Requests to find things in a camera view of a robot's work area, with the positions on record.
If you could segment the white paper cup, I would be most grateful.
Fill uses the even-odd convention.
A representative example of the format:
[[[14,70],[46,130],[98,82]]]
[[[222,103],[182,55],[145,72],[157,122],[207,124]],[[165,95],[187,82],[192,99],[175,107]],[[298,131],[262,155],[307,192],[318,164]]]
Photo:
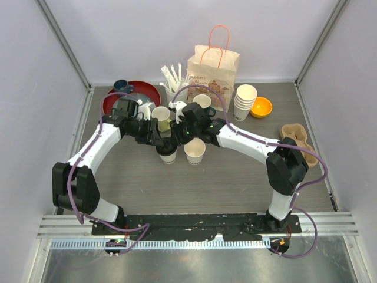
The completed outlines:
[[[177,150],[175,149],[170,152],[162,152],[158,150],[157,153],[165,164],[172,164],[175,162]]]
[[[206,145],[199,138],[194,138],[192,141],[184,145],[184,152],[191,165],[199,165],[203,159],[205,151]]]

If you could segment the black lid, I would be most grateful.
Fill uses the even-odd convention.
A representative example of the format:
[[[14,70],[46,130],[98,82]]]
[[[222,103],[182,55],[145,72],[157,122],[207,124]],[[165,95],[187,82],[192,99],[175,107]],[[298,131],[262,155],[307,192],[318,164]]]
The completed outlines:
[[[171,142],[170,137],[162,138],[163,146],[157,146],[156,151],[160,156],[170,156],[177,150],[177,145]]]

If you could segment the stack of black cup lids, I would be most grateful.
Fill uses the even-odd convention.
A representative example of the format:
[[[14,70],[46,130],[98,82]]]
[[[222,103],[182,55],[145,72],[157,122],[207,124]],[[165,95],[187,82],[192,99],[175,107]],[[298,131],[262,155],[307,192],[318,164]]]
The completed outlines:
[[[227,122],[225,119],[221,119],[221,118],[216,118],[213,123],[215,125],[219,125],[220,127],[223,127],[224,125],[227,125]]]

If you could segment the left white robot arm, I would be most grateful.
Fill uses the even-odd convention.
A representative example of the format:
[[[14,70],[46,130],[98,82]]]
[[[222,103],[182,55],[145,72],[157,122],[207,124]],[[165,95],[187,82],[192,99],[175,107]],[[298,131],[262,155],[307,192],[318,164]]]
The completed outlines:
[[[125,229],[123,208],[100,196],[95,173],[109,151],[124,136],[135,138],[138,144],[154,146],[161,156],[173,156],[177,146],[170,138],[161,137],[158,120],[151,116],[152,103],[122,97],[109,114],[100,116],[99,124],[85,146],[69,161],[58,162],[52,168],[52,201],[61,209],[75,212],[80,223],[84,216],[105,224],[112,235]]]

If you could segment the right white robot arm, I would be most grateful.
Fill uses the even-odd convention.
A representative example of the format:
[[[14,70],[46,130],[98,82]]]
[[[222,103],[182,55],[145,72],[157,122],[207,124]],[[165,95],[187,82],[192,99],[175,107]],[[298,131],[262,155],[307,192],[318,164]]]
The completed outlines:
[[[260,137],[224,119],[212,119],[197,103],[171,101],[168,107],[176,115],[170,123],[172,144],[181,146],[198,138],[206,144],[243,153],[266,166],[273,195],[263,230],[281,232],[287,226],[293,194],[309,169],[295,141]]]

